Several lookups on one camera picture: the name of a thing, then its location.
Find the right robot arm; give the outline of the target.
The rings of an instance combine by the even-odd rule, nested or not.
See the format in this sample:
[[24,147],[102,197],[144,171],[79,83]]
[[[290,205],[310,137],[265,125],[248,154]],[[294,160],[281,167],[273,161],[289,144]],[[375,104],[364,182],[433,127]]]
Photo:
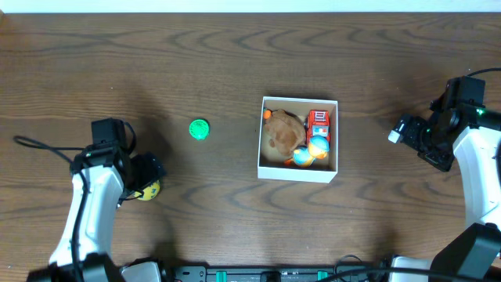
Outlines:
[[500,255],[500,115],[451,110],[429,120],[402,115],[388,136],[443,172],[458,162],[466,229],[432,260],[396,256],[390,281],[466,281],[488,278]]

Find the red toy fire truck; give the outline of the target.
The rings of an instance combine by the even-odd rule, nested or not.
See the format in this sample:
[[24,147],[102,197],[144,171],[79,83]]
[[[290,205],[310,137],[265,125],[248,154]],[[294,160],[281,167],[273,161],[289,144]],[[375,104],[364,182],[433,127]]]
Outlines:
[[310,110],[305,120],[307,142],[314,136],[330,141],[330,116],[326,110]]

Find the orange blue duck toy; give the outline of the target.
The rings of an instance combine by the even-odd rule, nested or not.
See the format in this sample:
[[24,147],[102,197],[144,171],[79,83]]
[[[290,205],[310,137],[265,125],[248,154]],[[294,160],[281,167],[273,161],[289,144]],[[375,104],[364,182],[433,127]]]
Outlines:
[[300,146],[295,149],[292,157],[285,160],[284,164],[307,168],[316,160],[327,158],[329,152],[330,143],[327,138],[322,136],[313,136],[306,146]]

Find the yellow patterned ball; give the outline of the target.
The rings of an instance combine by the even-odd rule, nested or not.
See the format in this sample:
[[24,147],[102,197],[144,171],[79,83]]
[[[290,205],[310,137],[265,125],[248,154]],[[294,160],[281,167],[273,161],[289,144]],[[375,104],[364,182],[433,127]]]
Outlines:
[[150,201],[154,199],[160,192],[160,181],[152,183],[150,186],[144,188],[140,192],[134,193],[134,198],[140,201]]

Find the green round gear toy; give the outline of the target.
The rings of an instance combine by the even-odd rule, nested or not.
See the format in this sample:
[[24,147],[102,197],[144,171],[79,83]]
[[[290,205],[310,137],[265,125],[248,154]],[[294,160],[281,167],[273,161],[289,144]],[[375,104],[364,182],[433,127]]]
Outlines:
[[189,134],[196,140],[204,140],[210,134],[210,125],[204,119],[195,119],[189,125]]

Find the brown plush toy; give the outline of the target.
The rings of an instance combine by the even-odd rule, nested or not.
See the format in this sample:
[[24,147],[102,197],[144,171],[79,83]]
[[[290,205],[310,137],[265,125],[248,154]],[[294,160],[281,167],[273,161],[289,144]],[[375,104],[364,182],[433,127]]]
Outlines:
[[269,136],[269,145],[284,157],[289,157],[305,144],[306,131],[301,122],[285,110],[265,110],[264,130]]

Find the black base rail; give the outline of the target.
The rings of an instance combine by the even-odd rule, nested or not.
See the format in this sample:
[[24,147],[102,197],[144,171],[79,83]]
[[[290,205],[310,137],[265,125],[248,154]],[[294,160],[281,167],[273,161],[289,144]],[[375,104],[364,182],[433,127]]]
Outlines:
[[155,258],[141,258],[122,266],[126,281],[166,282],[287,282],[318,281],[344,271],[371,267],[355,257],[342,258],[332,266],[209,266],[169,265]]

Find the white cardboard box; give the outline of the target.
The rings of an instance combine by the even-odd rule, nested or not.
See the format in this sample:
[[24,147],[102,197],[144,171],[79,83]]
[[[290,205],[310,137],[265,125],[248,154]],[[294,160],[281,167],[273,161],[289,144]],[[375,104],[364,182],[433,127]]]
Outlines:
[[[305,128],[305,120],[310,110],[326,110],[330,116],[330,152],[327,158],[316,160],[307,168],[295,164],[285,165],[284,157],[269,145],[269,136],[264,130],[265,110],[285,110],[295,117]],[[265,96],[262,101],[261,127],[258,146],[258,178],[299,182],[330,183],[338,173],[338,102],[325,99],[301,99]]]

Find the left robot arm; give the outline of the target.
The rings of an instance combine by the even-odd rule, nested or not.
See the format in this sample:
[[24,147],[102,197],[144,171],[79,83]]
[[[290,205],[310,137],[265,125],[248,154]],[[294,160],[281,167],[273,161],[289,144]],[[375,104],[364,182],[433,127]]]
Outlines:
[[28,281],[124,281],[111,257],[117,209],[166,175],[152,153],[88,146],[70,164],[73,197],[63,235],[44,269]]

